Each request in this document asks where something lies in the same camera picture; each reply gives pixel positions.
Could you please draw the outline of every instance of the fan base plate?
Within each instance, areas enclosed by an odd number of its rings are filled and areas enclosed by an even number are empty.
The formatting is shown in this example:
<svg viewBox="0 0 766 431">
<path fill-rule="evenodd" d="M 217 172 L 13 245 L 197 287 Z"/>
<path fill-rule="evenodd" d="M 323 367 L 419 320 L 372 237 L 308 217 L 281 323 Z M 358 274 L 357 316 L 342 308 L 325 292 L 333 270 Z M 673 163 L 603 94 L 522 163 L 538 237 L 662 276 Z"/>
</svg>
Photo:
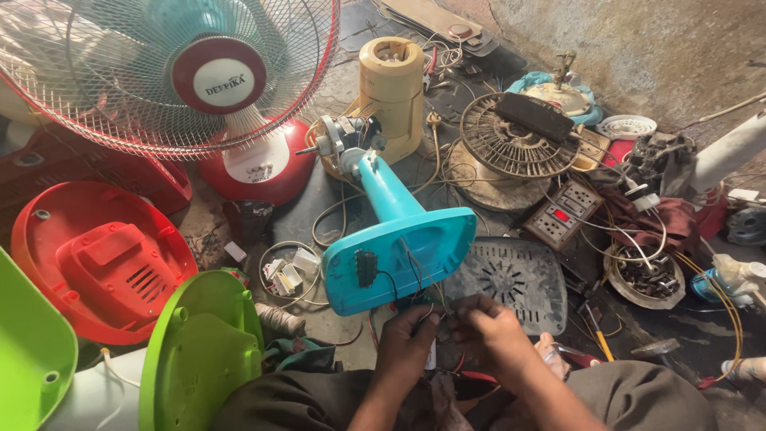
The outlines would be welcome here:
<svg viewBox="0 0 766 431">
<path fill-rule="evenodd" d="M 477 171 L 483 169 L 481 163 L 466 150 L 464 145 L 459 144 L 450 157 L 450 174 L 453 179 L 465 179 L 466 183 L 456 183 L 458 186 L 470 184 L 470 180 L 476 178 L 473 166 Z M 534 179 L 530 181 L 509 179 L 502 181 L 502 186 L 489 181 L 479 181 L 470 186 L 458 187 L 460 193 L 474 204 L 490 211 L 497 212 L 521 212 L 535 205 L 540 199 L 544 199 L 543 190 L 551 185 L 550 179 Z"/>
</svg>

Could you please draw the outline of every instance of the wall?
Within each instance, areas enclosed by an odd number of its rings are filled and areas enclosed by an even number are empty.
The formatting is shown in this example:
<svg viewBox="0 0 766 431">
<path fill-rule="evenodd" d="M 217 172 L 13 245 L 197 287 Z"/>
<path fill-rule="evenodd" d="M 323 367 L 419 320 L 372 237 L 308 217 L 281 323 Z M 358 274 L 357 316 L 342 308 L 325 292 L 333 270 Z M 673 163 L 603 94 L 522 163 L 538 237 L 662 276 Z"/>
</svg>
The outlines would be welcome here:
<svg viewBox="0 0 766 431">
<path fill-rule="evenodd" d="M 532 63 L 578 53 L 573 69 L 614 114 L 678 129 L 766 89 L 764 0 L 438 0 L 509 39 Z M 686 131 L 700 146 L 758 112 L 752 106 Z M 740 173 L 766 173 L 761 153 Z M 766 178 L 748 188 L 766 191 Z"/>
</svg>

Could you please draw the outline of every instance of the blue plastic bag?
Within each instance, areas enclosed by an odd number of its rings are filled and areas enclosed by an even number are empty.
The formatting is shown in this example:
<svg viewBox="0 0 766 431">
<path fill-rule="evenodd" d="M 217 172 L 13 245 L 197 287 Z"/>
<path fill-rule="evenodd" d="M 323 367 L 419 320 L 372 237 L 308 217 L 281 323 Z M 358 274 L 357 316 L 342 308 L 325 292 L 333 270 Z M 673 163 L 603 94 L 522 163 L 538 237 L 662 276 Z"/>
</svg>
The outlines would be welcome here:
<svg viewBox="0 0 766 431">
<path fill-rule="evenodd" d="M 508 88 L 508 90 L 506 90 L 506 93 L 519 94 L 527 87 L 531 87 L 532 85 L 537 84 L 547 84 L 548 82 L 553 82 L 551 74 L 547 72 L 529 72 L 521 79 L 514 82 Z M 585 126 L 593 126 L 595 124 L 599 124 L 601 120 L 604 119 L 604 112 L 596 104 L 596 100 L 593 97 L 593 91 L 587 85 L 578 85 L 575 88 L 585 93 L 585 95 L 588 96 L 588 99 L 591 99 L 591 109 L 589 109 L 585 114 L 575 115 L 572 117 L 572 120 L 574 120 L 575 124 L 584 124 Z"/>
</svg>

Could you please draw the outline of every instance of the red switch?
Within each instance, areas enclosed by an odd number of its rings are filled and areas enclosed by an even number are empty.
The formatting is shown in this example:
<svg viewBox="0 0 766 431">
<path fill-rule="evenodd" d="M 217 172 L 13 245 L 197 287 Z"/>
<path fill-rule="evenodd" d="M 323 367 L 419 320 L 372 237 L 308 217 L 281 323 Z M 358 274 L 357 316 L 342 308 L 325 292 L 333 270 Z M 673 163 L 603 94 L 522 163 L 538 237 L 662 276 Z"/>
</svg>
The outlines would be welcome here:
<svg viewBox="0 0 766 431">
<path fill-rule="evenodd" d="M 560 209 L 554 210 L 553 215 L 556 216 L 557 219 L 563 221 L 564 223 L 569 221 L 569 215 L 567 215 L 566 212 L 563 212 Z"/>
</svg>

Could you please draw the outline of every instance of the trousers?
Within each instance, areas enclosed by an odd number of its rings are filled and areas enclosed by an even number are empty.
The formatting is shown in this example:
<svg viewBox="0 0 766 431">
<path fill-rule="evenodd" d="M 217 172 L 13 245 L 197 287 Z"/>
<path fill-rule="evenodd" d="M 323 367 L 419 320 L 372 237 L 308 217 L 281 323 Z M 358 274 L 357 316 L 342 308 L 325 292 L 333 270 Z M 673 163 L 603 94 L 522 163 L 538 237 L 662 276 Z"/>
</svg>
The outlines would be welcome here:
<svg viewBox="0 0 766 431">
<path fill-rule="evenodd" d="M 371 379 L 371 370 L 267 374 L 235 390 L 214 419 L 211 430 L 343 431 Z M 707 400 L 665 367 L 620 360 L 574 371 L 567 385 L 599 420 L 615 431 L 718 429 Z M 402 403 L 394 429 L 433 430 L 434 418 L 429 418 L 432 412 L 430 390 L 419 384 Z M 477 416 L 471 413 L 473 410 L 466 414 L 467 419 Z M 476 431 L 499 428 L 488 425 L 492 418 L 481 419 L 479 425 L 469 419 Z M 502 429 L 515 428 L 508 423 Z"/>
</svg>

